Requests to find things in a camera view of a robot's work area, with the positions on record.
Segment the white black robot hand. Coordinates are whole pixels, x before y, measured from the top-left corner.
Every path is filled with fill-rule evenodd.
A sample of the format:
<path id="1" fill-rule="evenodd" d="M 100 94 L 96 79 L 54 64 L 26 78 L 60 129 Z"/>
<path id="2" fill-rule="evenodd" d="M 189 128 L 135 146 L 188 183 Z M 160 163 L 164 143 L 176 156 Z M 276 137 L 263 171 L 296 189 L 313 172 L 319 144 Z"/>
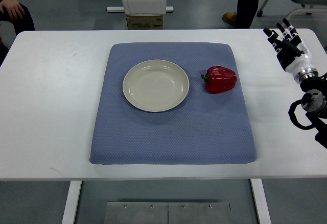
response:
<path id="1" fill-rule="evenodd" d="M 282 69 L 291 74 L 298 84 L 305 79 L 318 77 L 318 71 L 312 63 L 312 53 L 297 29 L 285 18 L 283 24 L 277 23 L 276 26 L 281 34 L 268 28 L 264 28 L 263 32 L 274 48 Z"/>

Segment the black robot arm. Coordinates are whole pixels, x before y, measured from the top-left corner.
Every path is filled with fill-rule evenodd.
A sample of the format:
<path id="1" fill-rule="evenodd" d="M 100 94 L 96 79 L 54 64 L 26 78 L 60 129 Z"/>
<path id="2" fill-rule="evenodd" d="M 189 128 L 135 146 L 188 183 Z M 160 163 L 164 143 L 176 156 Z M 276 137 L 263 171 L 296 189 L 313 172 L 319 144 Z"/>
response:
<path id="1" fill-rule="evenodd" d="M 315 128 L 318 133 L 315 140 L 326 148 L 326 73 L 320 77 L 311 76 L 304 79 L 300 87 L 305 94 L 305 103 L 302 108 L 306 111 L 306 117 L 311 122 L 311 129 Z"/>

